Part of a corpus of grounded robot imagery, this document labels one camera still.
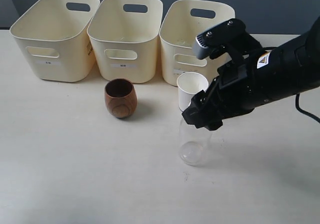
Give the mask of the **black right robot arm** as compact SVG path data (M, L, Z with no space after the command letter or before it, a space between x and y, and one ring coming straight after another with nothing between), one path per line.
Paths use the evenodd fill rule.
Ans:
M237 18L198 34L192 49L197 59L228 54L230 61L217 69L217 77L205 91L192 97L182 112L185 122L215 131L225 119L318 88L319 24L316 20L310 30L277 47L262 46Z

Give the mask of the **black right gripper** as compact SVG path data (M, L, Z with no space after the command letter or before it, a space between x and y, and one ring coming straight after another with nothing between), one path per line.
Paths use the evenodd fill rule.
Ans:
M210 54L215 59L228 53L231 61L218 68L216 77L207 90L207 109L202 108L205 92L195 94L182 117L188 125L197 129L215 131L223 125L222 119L248 114L252 108L244 108L241 102L253 92L253 66L263 53L262 45L255 38L235 38L220 44Z

